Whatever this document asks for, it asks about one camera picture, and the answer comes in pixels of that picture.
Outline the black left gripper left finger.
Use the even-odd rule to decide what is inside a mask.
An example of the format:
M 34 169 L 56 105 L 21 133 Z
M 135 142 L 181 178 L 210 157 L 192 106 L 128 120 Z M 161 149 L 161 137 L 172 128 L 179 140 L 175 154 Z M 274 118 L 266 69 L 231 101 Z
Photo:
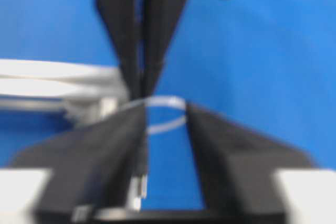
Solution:
M 137 104 L 27 147 L 8 166 L 51 171 L 37 204 L 39 216 L 71 217 L 76 210 L 91 215 L 101 208 L 132 208 L 145 135 L 146 108 Z

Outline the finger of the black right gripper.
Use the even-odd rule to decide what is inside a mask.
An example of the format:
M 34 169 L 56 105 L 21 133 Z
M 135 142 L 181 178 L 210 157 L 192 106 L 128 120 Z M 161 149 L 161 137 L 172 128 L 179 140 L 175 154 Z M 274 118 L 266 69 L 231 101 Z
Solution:
M 151 96 L 186 0 L 144 0 L 143 96 Z
M 120 70 L 129 90 L 130 99 L 137 99 L 140 97 L 140 71 L 135 0 L 96 0 L 96 3 L 119 59 Z

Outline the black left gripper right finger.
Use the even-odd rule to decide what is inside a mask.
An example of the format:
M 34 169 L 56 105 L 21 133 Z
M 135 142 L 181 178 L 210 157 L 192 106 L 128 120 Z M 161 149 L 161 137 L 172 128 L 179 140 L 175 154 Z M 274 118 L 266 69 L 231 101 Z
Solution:
M 272 184 L 273 172 L 317 167 L 304 151 L 196 104 L 187 104 L 186 115 L 201 190 L 209 209 L 282 211 Z

